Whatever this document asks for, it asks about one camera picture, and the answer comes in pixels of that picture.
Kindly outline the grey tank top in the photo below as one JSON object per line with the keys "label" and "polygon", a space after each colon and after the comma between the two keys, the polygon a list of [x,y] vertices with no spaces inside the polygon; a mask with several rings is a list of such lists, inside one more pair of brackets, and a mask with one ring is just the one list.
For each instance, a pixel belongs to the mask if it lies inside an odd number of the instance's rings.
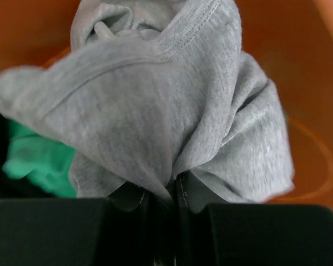
{"label": "grey tank top", "polygon": [[234,1],[81,1],[67,57],[0,73],[0,113],[76,150],[79,197],[131,182],[170,203],[191,171],[264,202],[294,168],[276,87],[241,42]]}

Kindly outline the green tank top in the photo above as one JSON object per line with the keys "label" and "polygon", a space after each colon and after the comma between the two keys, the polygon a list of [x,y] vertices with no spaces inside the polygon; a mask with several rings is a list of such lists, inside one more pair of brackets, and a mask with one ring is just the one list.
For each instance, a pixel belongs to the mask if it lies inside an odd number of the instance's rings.
{"label": "green tank top", "polygon": [[75,150],[43,137],[13,121],[8,122],[9,145],[3,172],[11,179],[26,178],[44,192],[57,197],[76,196],[68,172]]}

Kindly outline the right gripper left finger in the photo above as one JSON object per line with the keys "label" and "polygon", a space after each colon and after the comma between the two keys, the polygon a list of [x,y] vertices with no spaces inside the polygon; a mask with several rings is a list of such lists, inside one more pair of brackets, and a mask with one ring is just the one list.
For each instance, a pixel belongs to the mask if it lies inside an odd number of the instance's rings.
{"label": "right gripper left finger", "polygon": [[121,258],[153,260],[150,193],[132,183],[125,183],[108,199],[117,210],[112,232]]}

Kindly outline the black tank top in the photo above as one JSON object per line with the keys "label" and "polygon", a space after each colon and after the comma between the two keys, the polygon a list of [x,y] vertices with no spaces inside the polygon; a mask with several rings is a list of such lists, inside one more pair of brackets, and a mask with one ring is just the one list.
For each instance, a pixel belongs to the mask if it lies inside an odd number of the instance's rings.
{"label": "black tank top", "polygon": [[5,118],[0,115],[0,199],[4,198],[53,198],[54,195],[44,192],[31,184],[27,178],[13,180],[3,172],[8,153],[9,137]]}

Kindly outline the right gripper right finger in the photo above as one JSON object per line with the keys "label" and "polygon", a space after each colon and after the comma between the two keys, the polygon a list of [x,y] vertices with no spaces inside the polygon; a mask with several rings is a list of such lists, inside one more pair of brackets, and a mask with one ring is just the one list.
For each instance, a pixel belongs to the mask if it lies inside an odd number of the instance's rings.
{"label": "right gripper right finger", "polygon": [[211,203],[225,201],[203,184],[192,172],[175,181],[178,211],[177,260],[216,260]]}

